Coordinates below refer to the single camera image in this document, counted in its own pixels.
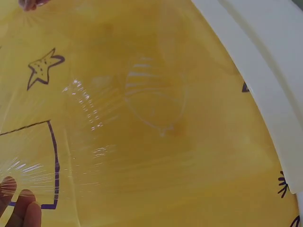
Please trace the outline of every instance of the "purple line drawing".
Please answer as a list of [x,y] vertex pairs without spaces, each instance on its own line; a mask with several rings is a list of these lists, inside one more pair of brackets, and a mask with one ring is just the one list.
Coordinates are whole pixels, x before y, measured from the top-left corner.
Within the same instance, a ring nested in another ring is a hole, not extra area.
[[28,64],[28,67],[32,70],[32,74],[28,80],[27,90],[29,90],[37,81],[48,85],[49,69],[65,62],[65,58],[63,56],[54,55],[55,51],[56,48],[53,48],[42,58]]
[[[31,124],[31,125],[28,125],[28,126],[21,127],[19,129],[15,129],[15,130],[12,130],[12,131],[1,133],[0,136],[7,135],[7,134],[10,134],[10,133],[13,133],[13,132],[16,132],[16,131],[20,131],[20,130],[23,130],[23,129],[28,129],[30,127],[34,127],[34,126],[40,125],[40,124],[47,124],[47,126],[49,128],[49,132],[50,132],[51,137],[52,137],[53,150],[54,150],[54,155],[55,155],[55,159],[54,159],[54,161],[55,161],[55,169],[54,169],[55,170],[55,173],[54,173],[55,174],[55,186],[54,186],[53,204],[42,204],[41,209],[55,210],[57,208],[58,199],[59,199],[59,190],[60,190],[60,178],[59,178],[60,164],[59,164],[59,159],[58,159],[57,142],[56,142],[56,138],[55,138],[53,128],[52,128],[52,125],[51,125],[51,121],[48,120],[48,121],[34,123],[34,124]],[[9,205],[10,206],[15,206],[16,202],[11,202]]]
[[284,196],[287,192],[287,189],[289,189],[289,188],[288,188],[288,184],[285,181],[283,171],[280,171],[280,174],[282,175],[282,177],[278,178],[278,181],[281,182],[281,183],[279,183],[279,186],[282,186],[283,188],[280,191],[278,191],[278,194],[282,193],[281,198],[284,198]]
[[300,224],[300,215],[298,215],[293,222],[290,224],[290,227],[299,227]]
[[243,84],[243,87],[242,87],[242,92],[245,93],[245,92],[249,92],[250,90],[248,89],[246,83],[244,82]]

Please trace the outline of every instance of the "printed star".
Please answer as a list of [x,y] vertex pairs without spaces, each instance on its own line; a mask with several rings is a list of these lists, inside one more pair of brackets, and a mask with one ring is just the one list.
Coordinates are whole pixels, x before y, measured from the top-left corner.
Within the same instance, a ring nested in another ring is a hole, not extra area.
[[53,48],[47,55],[32,63],[28,67],[32,70],[32,74],[27,84],[29,90],[37,81],[42,84],[49,83],[49,69],[53,66],[59,65],[65,61],[61,55],[54,55],[56,48]]

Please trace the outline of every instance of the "white plastic rim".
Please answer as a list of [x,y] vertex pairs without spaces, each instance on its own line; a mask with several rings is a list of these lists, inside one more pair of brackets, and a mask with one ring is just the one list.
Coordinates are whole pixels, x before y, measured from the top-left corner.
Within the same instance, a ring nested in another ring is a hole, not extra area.
[[290,191],[302,192],[303,12],[291,0],[192,1],[249,87]]

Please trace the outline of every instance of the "hand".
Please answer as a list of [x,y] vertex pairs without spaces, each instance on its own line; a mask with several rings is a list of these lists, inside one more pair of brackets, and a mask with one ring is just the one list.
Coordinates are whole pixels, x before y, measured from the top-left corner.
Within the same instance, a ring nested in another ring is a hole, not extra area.
[[35,10],[37,6],[46,4],[49,0],[19,0],[19,5],[24,11]]
[[[5,177],[0,184],[0,217],[9,205],[16,188],[17,183],[10,176]],[[5,227],[41,227],[41,207],[30,190],[20,193]]]

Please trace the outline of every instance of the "yellow tabletop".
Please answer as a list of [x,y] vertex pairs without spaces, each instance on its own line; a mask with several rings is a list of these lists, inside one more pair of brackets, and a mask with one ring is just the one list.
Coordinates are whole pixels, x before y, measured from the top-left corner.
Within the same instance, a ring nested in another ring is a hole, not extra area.
[[36,194],[43,227],[298,226],[258,108],[190,0],[2,0],[0,46],[0,176]]

